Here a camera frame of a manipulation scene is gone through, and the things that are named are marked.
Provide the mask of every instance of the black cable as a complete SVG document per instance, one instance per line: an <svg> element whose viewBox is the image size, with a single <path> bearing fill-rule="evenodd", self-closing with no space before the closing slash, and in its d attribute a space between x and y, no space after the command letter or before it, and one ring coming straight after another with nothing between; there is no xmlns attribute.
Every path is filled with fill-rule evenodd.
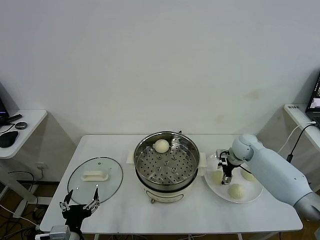
<svg viewBox="0 0 320 240"><path fill-rule="evenodd" d="M8 240L8 239L12 238L13 236L15 236L15 235L17 235L17 234L19 234L19 233L21 233L21 236L22 236L22 232L23 232L23 231L27 231L27 230L29 230L30 228L35 228L35 226L30 226L30 227L28 227L28 228L22 228L22 229L18 230L17 232L15 232L14 234L11 234L10 236L6 237L5 239Z"/></svg>
<svg viewBox="0 0 320 240"><path fill-rule="evenodd" d="M42 168L40 170L41 170L41 177L37 181L35 181L33 184L36 184L37 182L39 182L41 179L44 178L44 170Z"/></svg>
<svg viewBox="0 0 320 240"><path fill-rule="evenodd" d="M229 154L229 151L222 151L222 152L220 153L219 160L221 160L222 154Z"/></svg>
<svg viewBox="0 0 320 240"><path fill-rule="evenodd" d="M8 172L8 174L13 174L13 173L27 173L27 174L29 174L29 175L32 176L32 184L31 184L30 189L29 189L29 192L31 192L31 189L32 189L32 187L33 187L33 185L34 185L34 182L35 182L35 176L34 176L31 172L28 172L28 171L10 171L10 172ZM20 225L20 228L22 229L22 224L19 222L20 218L19 218L17 221L12 221L12 216L13 216L13 215L11 214L10 217L7 218L7 217L1 215L1 217L5 218L5 219L8 219L8 220L6 221L5 233L4 233L3 237L6 236L6 235L8 235L8 233L9 233L17 224L19 224L19 225ZM11 228L8 229L8 226L9 226L8 223L14 223L14 225L13 225Z"/></svg>
<svg viewBox="0 0 320 240"><path fill-rule="evenodd" d="M248 171L247 169L245 169L243 166L239 166L240 168L242 168L243 170L245 170L247 173L252 174L250 171Z"/></svg>
<svg viewBox="0 0 320 240"><path fill-rule="evenodd" d="M304 133L304 131L305 131L308 127L310 127L310 126L315 126L315 125L317 125L317 124L316 124L316 123L310 124L310 125L308 125L308 126L305 126L305 127L302 129L302 131L300 132L300 134L299 134L299 136L298 136L298 139L296 140L296 142L295 142L295 144L294 144L294 147L292 148L290 154L286 157L286 160L287 160L289 163L291 163L292 158L294 157L293 152L294 152L294 150L296 149L296 146L297 146L297 144L298 144L298 142L299 142L302 134Z"/></svg>
<svg viewBox="0 0 320 240"><path fill-rule="evenodd" d="M8 174L15 174L15 173L25 173L25 174L30 174L32 176L32 185L34 184L35 182L35 176L29 172L29 171L10 171L8 172Z"/></svg>
<svg viewBox="0 0 320 240"><path fill-rule="evenodd" d="M26 237L27 240L34 240L36 238L36 235L39 233L42 233L42 231L36 230L36 227L32 227L27 229L23 235Z"/></svg>
<svg viewBox="0 0 320 240"><path fill-rule="evenodd" d="M310 124L310 125L308 125L308 126L305 126L304 129L302 129L302 131L300 132L300 135L299 135L298 139L296 140L295 145L294 145L294 147L292 148L290 154L292 154L292 153L294 152L294 150L296 149L296 146L297 146L297 144L298 144L298 142L299 142L299 140L300 140L303 132L304 132L308 127L314 126L314 125L316 125L316 123Z"/></svg>
<svg viewBox="0 0 320 240"><path fill-rule="evenodd" d="M42 220L46 214L48 207L47 206L39 206L36 207L33 211L32 211L32 219L34 219L35 221Z"/></svg>
<svg viewBox="0 0 320 240"><path fill-rule="evenodd" d="M32 214L34 211L36 211L36 210L37 210L38 202L39 202L39 198L38 198L37 196L35 196L35 197L36 197L35 208L34 208L32 211L30 211L30 212L27 212L27 213L23 214L23 215L22 215L22 217L27 216L27 215L29 215L29 214Z"/></svg>
<svg viewBox="0 0 320 240"><path fill-rule="evenodd" d="M9 127L7 130L5 130L5 131L1 131L0 132L0 134L4 134L4 133L6 133L6 132L8 132L10 129L12 129L13 127L14 127L14 123L10 123L10 125L11 125L11 127Z"/></svg>

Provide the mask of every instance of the white table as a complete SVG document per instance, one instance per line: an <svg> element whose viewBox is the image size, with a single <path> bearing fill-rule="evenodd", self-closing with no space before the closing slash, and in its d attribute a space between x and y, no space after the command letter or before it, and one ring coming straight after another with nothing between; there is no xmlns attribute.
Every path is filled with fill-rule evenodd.
<svg viewBox="0 0 320 240"><path fill-rule="evenodd" d="M47 115L46 110L10 110L9 113L10 113L10 116L14 116L17 114L22 115L22 118L16 121L12 121L11 123L16 124L18 122L26 122L28 126L26 129L23 129L23 130L18 130L15 127L10 129L10 131L18 131L19 134L12 146L6 147L6 148L0 148L0 159L13 158ZM0 128L0 132L4 132L9 127L10 126L2 126ZM7 171L5 171L1 166L0 166L0 182L2 182L6 186L5 189L0 194L0 198L6 193L8 188L12 189L21 197L23 197L23 200L21 201L21 203L19 204L19 206L15 211L15 214L13 215L14 217L18 217L21 215L21 213L23 212L26 206L26 203L29 203L29 204L36 203L37 198L33 195L33 192L37 189L37 186L35 185L31 189L31 191L26 190L20 183L16 181L14 177L12 177L12 175L8 174ZM50 199L47 197L38 198L39 204L48 204L49 201Z"/></svg>
<svg viewBox="0 0 320 240"><path fill-rule="evenodd" d="M18 130L15 127L11 128L10 131L18 131L19 135L16 138L14 144L10 147L0 148L0 159L11 159L13 158L20 148L25 144L31 134L36 130L39 124L45 119L47 116L46 110L16 110L9 111L10 116L14 116L17 114L21 114L22 118L12 121L11 123L16 124L18 122L26 122L28 127L23 130ZM0 132L5 131L10 126L2 126L0 128Z"/></svg>
<svg viewBox="0 0 320 240"><path fill-rule="evenodd" d="M302 229L293 207L276 200L266 189L251 202L228 202L197 176L191 194L177 203L150 204L135 174L126 163L143 135L86 135L82 137L41 222L40 229L49 232L65 220L59 207L67 194L73 171L94 157L110 157L120 163L123 182L116 194L102 203L86 218L81 230L86 234L222 234L284 232ZM189 135L200 152L207 156L216 149L229 148L235 135Z"/></svg>

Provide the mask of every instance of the floor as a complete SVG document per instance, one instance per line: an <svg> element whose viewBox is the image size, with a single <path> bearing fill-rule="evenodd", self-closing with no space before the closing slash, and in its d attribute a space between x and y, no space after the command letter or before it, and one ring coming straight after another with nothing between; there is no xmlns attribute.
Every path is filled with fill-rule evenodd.
<svg viewBox="0 0 320 240"><path fill-rule="evenodd" d="M36 196L42 196L42 197L52 197L57 189L56 185L40 185L38 189L35 192ZM5 194L5 196L2 198L0 201L0 204L6 207L7 209L13 211L19 202L21 201L21 197L17 195L15 192L12 190L8 190L8 192ZM28 205L27 208L24 211L24 216L25 218L36 222L33 219L33 216L30 212L34 210L35 206L34 205ZM36 211L37 217L40 217L45 213L45 209L38 209ZM16 231L19 231L21 228L26 228L32 226L31 223L23 220L23 219L16 219L16 218L10 218L12 215L4 210L3 208L0 209L0 240L3 239L3 236L9 235L11 233L14 233ZM269 238L270 240L315 240L316 238L314 237L314 232L320 228L320 223L319 222L308 222L305 220L302 220L304 228L300 231L295 231L295 232L282 232L281 234L276 234L273 237ZM27 234L30 234L30 230L28 232L22 231L21 233L17 234L12 234L6 237L5 239L8 240L31 240L34 238L29 237L29 239L24 236ZM248 240L250 237L252 237L254 234L248 234L245 233L242 235L243 240ZM143 239L148 239L148 240L179 240L179 239L184 239L186 238L187 235L145 235L145 236L132 236L132 235L101 235L100 240L143 240ZM87 234L85 235L85 238L87 240L93 240L94 235L92 234ZM236 234L215 234L215 235L205 235L205 236L199 236L195 237L195 240L237 240L238 237Z"/></svg>

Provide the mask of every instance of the table leg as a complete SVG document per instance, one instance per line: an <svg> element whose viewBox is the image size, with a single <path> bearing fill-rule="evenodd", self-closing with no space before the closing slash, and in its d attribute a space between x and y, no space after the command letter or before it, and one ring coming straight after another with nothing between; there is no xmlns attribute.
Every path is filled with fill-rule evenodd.
<svg viewBox="0 0 320 240"><path fill-rule="evenodd" d="M29 192L31 192L33 194L37 190L37 188L38 188L38 185L35 184L31 187L31 189L29 188ZM27 201L27 200L23 199L19 203L18 207L16 208L16 210L13 214L13 217L20 218L20 216L22 215L22 213L24 212L24 210L28 204L49 205L51 200L52 200L52 197L45 197L45 196L35 197L35 200L33 200L33 201Z"/></svg>
<svg viewBox="0 0 320 240"><path fill-rule="evenodd" d="M22 186L18 181L16 181L14 177L4 171L2 167L0 167L0 182L15 191L23 199L27 201L36 200L36 197L31 192L25 189L25 187Z"/></svg>
<svg viewBox="0 0 320 240"><path fill-rule="evenodd" d="M9 190L9 187L5 186L2 192L0 193L0 200L6 195L8 190Z"/></svg>
<svg viewBox="0 0 320 240"><path fill-rule="evenodd" d="M253 237L250 238L250 240L266 240L268 238L271 238L273 235L278 234L278 231L272 231L272 232L261 232L255 234Z"/></svg>

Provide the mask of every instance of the white wall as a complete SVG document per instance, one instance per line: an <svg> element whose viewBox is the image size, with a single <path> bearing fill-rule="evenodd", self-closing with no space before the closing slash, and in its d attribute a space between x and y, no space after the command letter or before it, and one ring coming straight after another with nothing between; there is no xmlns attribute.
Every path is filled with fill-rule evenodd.
<svg viewBox="0 0 320 240"><path fill-rule="evenodd" d="M318 0L0 1L0 82L91 133L257 133L307 102Z"/></svg>

